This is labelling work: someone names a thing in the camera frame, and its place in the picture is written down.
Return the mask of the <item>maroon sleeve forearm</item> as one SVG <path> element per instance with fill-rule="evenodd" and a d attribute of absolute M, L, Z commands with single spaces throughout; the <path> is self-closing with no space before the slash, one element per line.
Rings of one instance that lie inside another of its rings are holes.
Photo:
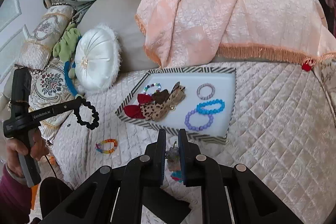
<path fill-rule="evenodd" d="M 26 179 L 3 167 L 1 177 L 1 223 L 30 223 L 32 190 Z"/>

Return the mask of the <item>person's left hand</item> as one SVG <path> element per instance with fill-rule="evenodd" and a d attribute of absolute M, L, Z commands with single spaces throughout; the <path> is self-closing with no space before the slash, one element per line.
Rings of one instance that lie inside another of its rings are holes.
<path fill-rule="evenodd" d="M 45 139 L 42 138 L 40 130 L 37 128 L 33 133 L 34 145 L 29 149 L 17 139 L 9 139 L 6 142 L 6 156 L 8 169 L 19 178 L 23 178 L 23 171 L 19 162 L 18 155 L 26 156 L 30 154 L 32 158 L 39 161 L 43 156 L 49 154 Z"/>

